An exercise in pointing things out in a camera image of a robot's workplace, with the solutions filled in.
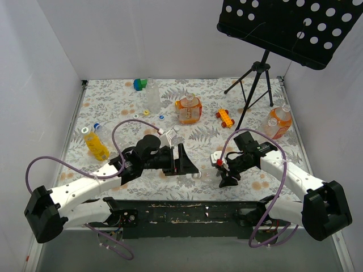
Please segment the clear ribbed plastic bottle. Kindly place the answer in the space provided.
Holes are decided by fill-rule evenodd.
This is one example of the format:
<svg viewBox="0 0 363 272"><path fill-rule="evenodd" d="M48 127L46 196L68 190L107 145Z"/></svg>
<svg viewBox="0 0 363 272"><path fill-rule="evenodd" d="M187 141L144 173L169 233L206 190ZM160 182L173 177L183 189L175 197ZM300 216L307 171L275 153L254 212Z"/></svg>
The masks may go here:
<svg viewBox="0 0 363 272"><path fill-rule="evenodd" d="M219 184L221 182L220 172L214 168L205 168L199 170L198 173L191 174L194 180L198 180L207 184Z"/></svg>

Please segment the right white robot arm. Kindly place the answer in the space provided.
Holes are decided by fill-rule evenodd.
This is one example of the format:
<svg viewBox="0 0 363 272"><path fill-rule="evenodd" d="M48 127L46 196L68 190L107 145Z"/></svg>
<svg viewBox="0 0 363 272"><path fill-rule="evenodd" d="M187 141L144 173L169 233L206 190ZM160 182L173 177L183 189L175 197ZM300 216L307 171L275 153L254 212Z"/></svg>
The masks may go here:
<svg viewBox="0 0 363 272"><path fill-rule="evenodd" d="M230 136L237 148L230 158L225 150L210 155L210 162L221 176L219 186L236 186L241 173L258 168L280 181L278 190L287 187L297 201L287 201L279 193L258 201L251 211L240 211L240 220L259 228L275 220L302 226L315 240L322 241L352 224L352 216L343 187L337 181L326 182L287 160L284 150L272 139L259 143L251 129L240 129Z"/></svg>

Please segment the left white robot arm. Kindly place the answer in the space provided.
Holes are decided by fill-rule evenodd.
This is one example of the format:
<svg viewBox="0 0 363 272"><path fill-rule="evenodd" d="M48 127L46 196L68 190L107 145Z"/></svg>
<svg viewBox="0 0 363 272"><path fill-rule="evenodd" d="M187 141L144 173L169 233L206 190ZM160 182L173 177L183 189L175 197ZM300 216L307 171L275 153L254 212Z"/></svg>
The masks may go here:
<svg viewBox="0 0 363 272"><path fill-rule="evenodd" d="M199 170L183 144L178 144L177 149L179 157L175 158L173 146L162 145L157 136L149 134L98 170L85 173L83 178L51 189L34 189L24 216L36 241L47 243L65 228L87 223L116 226L124 216L116 201L92 198L139 178L145 169L161 169L165 176L197 174Z"/></svg>

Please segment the clear Pocari Sweat bottle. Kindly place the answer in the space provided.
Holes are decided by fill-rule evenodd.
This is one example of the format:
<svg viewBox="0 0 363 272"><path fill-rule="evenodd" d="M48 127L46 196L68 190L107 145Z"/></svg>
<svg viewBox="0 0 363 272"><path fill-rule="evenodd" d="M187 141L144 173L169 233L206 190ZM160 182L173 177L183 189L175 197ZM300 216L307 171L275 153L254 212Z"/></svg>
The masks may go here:
<svg viewBox="0 0 363 272"><path fill-rule="evenodd" d="M153 78L147 78L145 91L148 110L151 114L158 114L161 111L161 98L159 94L159 87Z"/></svg>

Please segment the orange label tea bottle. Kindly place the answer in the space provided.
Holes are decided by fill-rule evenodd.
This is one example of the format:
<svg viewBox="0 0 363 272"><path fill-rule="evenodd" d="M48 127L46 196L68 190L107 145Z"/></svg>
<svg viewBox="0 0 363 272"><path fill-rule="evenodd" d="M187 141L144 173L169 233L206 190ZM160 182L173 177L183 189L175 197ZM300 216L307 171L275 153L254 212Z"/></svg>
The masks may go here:
<svg viewBox="0 0 363 272"><path fill-rule="evenodd" d="M181 124L194 124L202 114L202 103L193 93L175 102L176 113Z"/></svg>

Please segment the yellow juice bottle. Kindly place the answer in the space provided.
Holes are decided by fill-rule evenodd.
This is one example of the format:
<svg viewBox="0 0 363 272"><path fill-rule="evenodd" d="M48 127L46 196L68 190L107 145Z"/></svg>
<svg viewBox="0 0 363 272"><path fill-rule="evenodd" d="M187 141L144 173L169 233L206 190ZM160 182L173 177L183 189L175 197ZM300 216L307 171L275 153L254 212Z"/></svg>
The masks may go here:
<svg viewBox="0 0 363 272"><path fill-rule="evenodd" d="M109 158L108 148L102 144L95 132L90 130L88 127L83 127L81 129L81 134L88 149L98 161L103 162Z"/></svg>

